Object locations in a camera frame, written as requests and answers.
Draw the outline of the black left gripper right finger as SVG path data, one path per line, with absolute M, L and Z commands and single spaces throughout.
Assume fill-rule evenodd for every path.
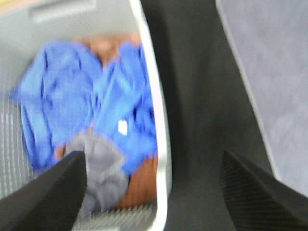
M 221 160 L 219 184 L 238 231 L 306 231 L 308 199 L 229 151 Z

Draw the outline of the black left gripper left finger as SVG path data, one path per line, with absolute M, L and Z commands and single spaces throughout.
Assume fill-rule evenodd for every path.
M 74 151 L 1 199 L 2 231 L 70 231 L 87 187 L 85 155 Z

